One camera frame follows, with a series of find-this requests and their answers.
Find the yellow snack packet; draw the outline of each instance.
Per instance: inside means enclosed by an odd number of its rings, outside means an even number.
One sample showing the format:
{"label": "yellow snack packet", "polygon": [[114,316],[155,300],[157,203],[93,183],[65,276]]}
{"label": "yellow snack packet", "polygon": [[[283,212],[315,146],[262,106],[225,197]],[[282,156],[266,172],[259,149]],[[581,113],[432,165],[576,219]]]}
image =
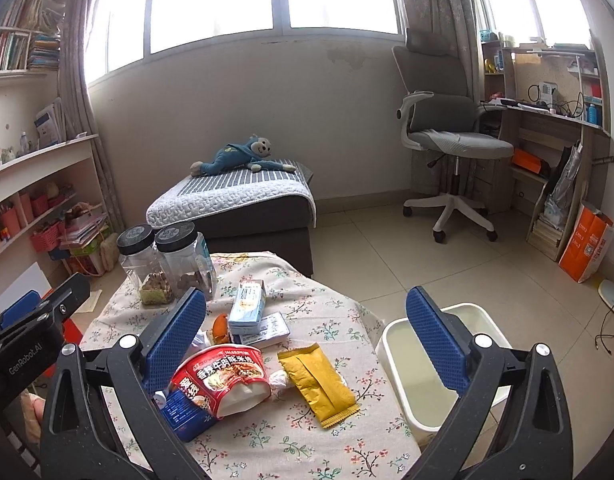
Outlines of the yellow snack packet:
{"label": "yellow snack packet", "polygon": [[323,428],[360,410],[356,396],[342,383],[318,343],[279,352],[278,360]]}

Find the orange paper bag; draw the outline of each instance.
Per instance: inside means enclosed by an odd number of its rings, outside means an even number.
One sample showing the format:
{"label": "orange paper bag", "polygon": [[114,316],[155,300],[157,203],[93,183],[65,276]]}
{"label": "orange paper bag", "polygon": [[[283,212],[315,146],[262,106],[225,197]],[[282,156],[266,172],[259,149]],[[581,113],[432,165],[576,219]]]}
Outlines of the orange paper bag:
{"label": "orange paper bag", "polygon": [[613,222],[607,215],[589,203],[581,203],[560,268],[578,283],[584,282],[598,270],[613,234]]}

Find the floral tablecloth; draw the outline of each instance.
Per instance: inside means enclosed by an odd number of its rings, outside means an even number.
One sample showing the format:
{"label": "floral tablecloth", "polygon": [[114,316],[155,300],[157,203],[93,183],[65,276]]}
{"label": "floral tablecloth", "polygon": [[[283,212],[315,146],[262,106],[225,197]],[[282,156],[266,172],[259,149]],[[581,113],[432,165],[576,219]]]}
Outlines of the floral tablecloth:
{"label": "floral tablecloth", "polygon": [[[241,278],[263,279],[264,315],[281,312],[291,330],[286,342],[263,350],[268,372],[280,369],[278,351],[318,342],[361,410],[324,430],[295,388],[282,390],[188,443],[198,463],[214,479],[402,478],[420,450],[373,352],[382,324],[356,301],[305,278],[272,253],[219,253],[212,259],[218,288],[203,328],[229,312]],[[89,326],[81,348],[106,348],[126,333],[139,334],[164,311],[143,308],[126,281]],[[129,458],[148,467],[111,389],[106,398]]]}

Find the instant noodle bowl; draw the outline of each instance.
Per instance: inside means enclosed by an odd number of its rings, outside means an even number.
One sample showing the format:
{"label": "instant noodle bowl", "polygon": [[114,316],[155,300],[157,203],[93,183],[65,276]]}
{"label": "instant noodle bowl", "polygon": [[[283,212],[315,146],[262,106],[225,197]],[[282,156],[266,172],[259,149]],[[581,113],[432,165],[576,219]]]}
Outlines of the instant noodle bowl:
{"label": "instant noodle bowl", "polygon": [[245,412],[271,395],[263,356],[253,346],[210,346],[183,361],[172,382],[215,418]]}

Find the striped mattress pad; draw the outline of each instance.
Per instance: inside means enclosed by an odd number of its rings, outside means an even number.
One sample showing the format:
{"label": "striped mattress pad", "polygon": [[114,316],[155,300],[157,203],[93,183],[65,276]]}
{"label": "striped mattress pad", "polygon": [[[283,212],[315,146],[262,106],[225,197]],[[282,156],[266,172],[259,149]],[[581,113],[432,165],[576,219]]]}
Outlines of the striped mattress pad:
{"label": "striped mattress pad", "polygon": [[298,195],[309,201],[315,225],[316,205],[308,185],[313,173],[293,160],[279,158],[276,162],[291,164],[297,169],[295,173],[270,170],[252,173],[247,168],[237,168],[216,176],[187,176],[149,206],[147,222],[152,227],[161,228],[174,222]]}

